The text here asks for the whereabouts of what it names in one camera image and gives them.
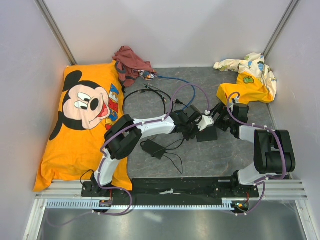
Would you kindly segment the black network switch box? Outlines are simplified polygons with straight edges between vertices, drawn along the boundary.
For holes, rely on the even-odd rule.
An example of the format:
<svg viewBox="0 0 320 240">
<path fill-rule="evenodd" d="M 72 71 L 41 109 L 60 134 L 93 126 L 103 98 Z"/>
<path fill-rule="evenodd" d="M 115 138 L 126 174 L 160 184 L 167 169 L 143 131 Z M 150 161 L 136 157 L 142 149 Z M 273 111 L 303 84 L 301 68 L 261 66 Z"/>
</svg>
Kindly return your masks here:
<svg viewBox="0 0 320 240">
<path fill-rule="evenodd" d="M 200 131 L 196 136 L 198 143 L 216 141 L 217 139 L 217 129 L 214 125 L 208 126 L 204 130 Z"/>
</svg>

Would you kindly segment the black power adapter brick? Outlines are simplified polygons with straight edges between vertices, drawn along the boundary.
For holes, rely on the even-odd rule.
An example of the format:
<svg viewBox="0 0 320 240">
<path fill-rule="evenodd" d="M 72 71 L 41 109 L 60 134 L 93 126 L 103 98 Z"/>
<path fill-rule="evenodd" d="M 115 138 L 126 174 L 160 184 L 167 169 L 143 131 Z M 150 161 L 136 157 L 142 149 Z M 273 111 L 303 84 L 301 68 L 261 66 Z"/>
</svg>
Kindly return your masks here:
<svg viewBox="0 0 320 240">
<path fill-rule="evenodd" d="M 140 143 L 141 149 L 151 155 L 153 158 L 161 160 L 164 154 L 166 153 L 166 149 L 154 142 L 153 140 L 147 139 L 146 141 L 142 141 Z"/>
</svg>

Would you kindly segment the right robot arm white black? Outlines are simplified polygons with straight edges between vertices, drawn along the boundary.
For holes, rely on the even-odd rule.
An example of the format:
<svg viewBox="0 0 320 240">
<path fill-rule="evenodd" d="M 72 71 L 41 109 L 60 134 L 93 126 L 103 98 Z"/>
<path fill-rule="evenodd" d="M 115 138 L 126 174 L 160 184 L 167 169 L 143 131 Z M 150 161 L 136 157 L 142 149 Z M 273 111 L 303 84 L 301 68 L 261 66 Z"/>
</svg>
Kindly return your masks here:
<svg viewBox="0 0 320 240">
<path fill-rule="evenodd" d="M 269 130 L 266 126 L 255 127 L 248 124 L 249 106 L 235 103 L 227 107 L 218 103 L 211 111 L 215 117 L 214 125 L 230 133 L 239 140 L 253 144 L 253 163 L 237 170 L 229 191 L 235 197 L 242 196 L 247 186 L 253 186 L 268 179 L 284 179 L 296 169 L 296 158 L 290 133 L 287 130 Z"/>
</svg>

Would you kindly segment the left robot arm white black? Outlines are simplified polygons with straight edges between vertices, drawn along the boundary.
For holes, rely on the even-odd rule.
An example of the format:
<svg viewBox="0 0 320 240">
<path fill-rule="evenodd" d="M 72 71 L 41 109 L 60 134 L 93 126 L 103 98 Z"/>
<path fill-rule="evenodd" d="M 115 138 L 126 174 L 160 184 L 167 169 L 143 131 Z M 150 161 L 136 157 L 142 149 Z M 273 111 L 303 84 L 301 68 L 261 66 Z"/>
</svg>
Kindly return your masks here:
<svg viewBox="0 0 320 240">
<path fill-rule="evenodd" d="M 128 114 L 122 116 L 104 135 L 104 144 L 100 148 L 102 159 L 91 177 L 92 191 L 99 197 L 109 193 L 120 161 L 133 152 L 141 139 L 174 133 L 181 133 L 185 139 L 193 139 L 202 130 L 200 122 L 203 119 L 193 105 L 153 118 L 137 119 Z"/>
</svg>

